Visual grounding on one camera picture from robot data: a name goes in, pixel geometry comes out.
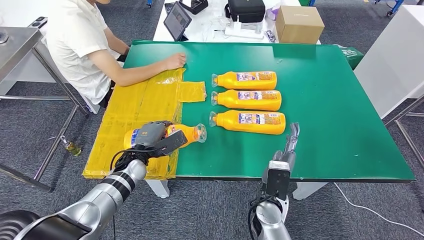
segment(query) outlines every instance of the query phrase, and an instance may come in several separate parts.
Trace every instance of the gray carpet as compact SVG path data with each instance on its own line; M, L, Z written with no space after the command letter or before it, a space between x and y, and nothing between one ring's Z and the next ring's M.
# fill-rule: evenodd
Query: gray carpet
M115 34L130 43L132 39L153 38L162 3L155 1L152 8L147 9L140 0L113 0L110 5L99 8ZM362 0L317 0L316 6L326 25L321 41L356 47L362 52L368 50L389 21L382 17L388 11L383 2L374 5ZM9 94L63 95L55 84L29 82L17 83ZM0 161L34 175L52 142L48 138L59 131L71 107L68 101L1 100ZM66 135L82 146L83 152L75 157L61 147L58 149L41 179L55 186L52 192L41 192L0 174L0 213L24 209L39 215L51 214L77 201L96 185L98 180L85 179L81 173L102 116L103 111L88 117L76 114ZM424 153L424 118L406 117L402 122ZM399 130L392 126L389 131L417 181L411 184L340 183L339 186L353 203L424 232L424 170ZM248 201L258 187L259 183L252 181L171 180L171 196L161 199L143 183L116 215L116 239L247 240ZM296 185L292 184L290 191L294 189ZM348 205L333 184L301 201L290 197L286 226L294 240L423 239L404 227ZM101 239L113 238L110 224Z

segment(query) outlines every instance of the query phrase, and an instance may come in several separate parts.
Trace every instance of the robotic arm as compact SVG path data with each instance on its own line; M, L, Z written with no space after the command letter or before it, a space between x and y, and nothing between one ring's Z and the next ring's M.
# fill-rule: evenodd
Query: robotic arm
M248 214L250 237L254 240L291 240L284 225L289 210L287 197L290 174L296 160L295 148L300 133L299 124L290 124L291 135L287 135L284 151L278 150L262 175L260 196L250 203Z
M139 134L133 136L135 146L119 152L122 156L112 174L81 200L25 227L15 240L98 239L136 185L145 178L149 158L167 156L187 143L181 130L164 138L169 125L169 121L145 124Z
M113 157L112 163L115 157L122 153L110 175L81 200L59 212L35 220L23 228L14 239L98 239L130 193L145 178L149 159L167 156L188 142L181 130L165 137L169 125L169 121L145 124L137 135L132 136L134 147L122 150ZM295 164L299 124L292 123L290 128L291 135L287 136L284 151L275 153L263 173L260 197L250 204L248 223L252 239L255 231L258 240L291 240L284 222L289 209L287 191Z

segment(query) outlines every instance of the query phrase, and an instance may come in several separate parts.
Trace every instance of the person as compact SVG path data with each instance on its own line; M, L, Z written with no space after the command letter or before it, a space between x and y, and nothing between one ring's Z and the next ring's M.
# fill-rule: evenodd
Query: person
M48 16L48 50L66 80L93 104L106 108L115 84L137 84L186 63L186 55L179 52L150 65L123 68L130 47L113 34L96 5L110 0L54 2Z

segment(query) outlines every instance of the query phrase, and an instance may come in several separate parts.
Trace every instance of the orange bottle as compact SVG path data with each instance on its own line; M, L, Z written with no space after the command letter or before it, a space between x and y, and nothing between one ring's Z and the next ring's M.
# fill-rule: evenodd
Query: orange bottle
M240 90L273 90L277 85L277 74L273 71L229 71L222 75L212 74L212 87Z
M189 144L194 142L204 143L206 141L206 137L207 137L206 127L205 125L201 123L199 123L197 126L186 126L183 124L170 125L166 129L165 136L167 137L171 133L180 129L182 130L185 137L187 138L187 143L182 145L180 148L185 148Z
M231 109L255 109L277 111L281 106L281 93L271 91L236 91L212 92L210 98L212 106L224 105Z
M283 113L273 111L229 110L218 114L211 111L209 124L231 131L279 135L286 128L286 117Z
M165 137L179 129L182 130L185 137L187 138L187 143L182 145L180 148L184 148L194 142L204 143L206 141L206 127L201 123L199 123L197 126L186 126L183 124L170 125L165 131ZM139 130L140 129L137 128L125 134L123 138L123 146L125 149L134 147L134 140L136 139L135 136L139 133Z

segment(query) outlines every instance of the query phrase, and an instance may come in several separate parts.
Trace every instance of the yellow plastic bag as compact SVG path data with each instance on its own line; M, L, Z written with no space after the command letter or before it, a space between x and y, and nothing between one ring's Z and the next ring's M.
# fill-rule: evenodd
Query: yellow plastic bag
M204 101L204 82L183 82L183 68L164 71L148 81L128 87L116 86L104 113L87 164L85 178L107 176L114 154L123 149L124 135L150 121L181 123L182 103ZM174 178L178 150L170 156L151 158L146 179Z

